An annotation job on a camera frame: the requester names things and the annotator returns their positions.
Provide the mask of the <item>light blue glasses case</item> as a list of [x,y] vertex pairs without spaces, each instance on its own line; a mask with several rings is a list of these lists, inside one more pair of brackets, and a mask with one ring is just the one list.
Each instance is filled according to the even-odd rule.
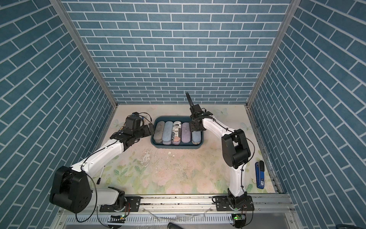
[[192,132],[192,144],[199,145],[202,141],[202,134],[200,131]]
[[170,145],[172,143],[172,131],[173,131],[173,122],[172,121],[165,122],[162,137],[164,145]]

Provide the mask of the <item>lilac glasses case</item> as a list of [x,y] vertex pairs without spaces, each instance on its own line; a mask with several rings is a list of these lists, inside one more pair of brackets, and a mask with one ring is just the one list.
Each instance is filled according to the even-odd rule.
[[182,129],[181,129],[181,142],[182,143],[189,143],[191,142],[191,131],[190,131],[190,124],[189,122],[182,123]]

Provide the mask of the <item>dark grey glasses case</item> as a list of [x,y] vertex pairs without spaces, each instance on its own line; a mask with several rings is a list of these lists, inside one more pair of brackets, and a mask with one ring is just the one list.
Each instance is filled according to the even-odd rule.
[[165,127],[165,121],[157,122],[153,136],[153,140],[157,144],[161,144],[163,142],[164,127]]

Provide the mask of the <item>newspaper flag print glasses case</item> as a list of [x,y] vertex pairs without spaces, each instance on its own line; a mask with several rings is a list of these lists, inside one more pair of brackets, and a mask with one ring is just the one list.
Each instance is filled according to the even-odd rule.
[[175,121],[173,123],[172,128],[172,144],[173,145],[180,145],[182,140],[182,122],[181,121]]

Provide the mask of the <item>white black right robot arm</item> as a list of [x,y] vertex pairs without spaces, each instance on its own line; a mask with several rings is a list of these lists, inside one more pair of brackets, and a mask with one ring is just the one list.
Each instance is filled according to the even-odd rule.
[[249,196],[244,187],[244,170],[250,161],[251,151],[248,139],[242,129],[233,129],[218,121],[211,112],[202,109],[199,104],[189,101],[191,111],[190,131],[211,131],[221,139],[222,155],[230,167],[230,185],[227,199],[233,209],[242,208]]

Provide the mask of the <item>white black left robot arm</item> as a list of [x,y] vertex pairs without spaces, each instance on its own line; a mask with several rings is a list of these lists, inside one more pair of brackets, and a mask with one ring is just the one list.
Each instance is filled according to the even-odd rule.
[[124,211],[127,205],[125,192],[113,187],[97,189],[93,177],[141,138],[154,134],[152,119],[148,119],[147,124],[144,120],[143,114],[132,113],[98,150],[70,167],[58,168],[52,182],[50,203],[75,214],[92,205],[116,212]]

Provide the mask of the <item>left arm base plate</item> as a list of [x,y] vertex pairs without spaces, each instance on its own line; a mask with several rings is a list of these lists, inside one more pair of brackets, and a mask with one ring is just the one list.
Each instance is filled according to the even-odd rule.
[[112,205],[101,205],[99,212],[108,213],[128,213],[138,212],[141,203],[141,197],[139,196],[127,196],[117,199]]

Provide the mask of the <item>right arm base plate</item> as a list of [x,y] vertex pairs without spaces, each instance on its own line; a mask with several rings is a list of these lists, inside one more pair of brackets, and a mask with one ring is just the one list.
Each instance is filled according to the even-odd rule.
[[254,203],[249,195],[234,197],[219,195],[211,198],[217,211],[254,211]]

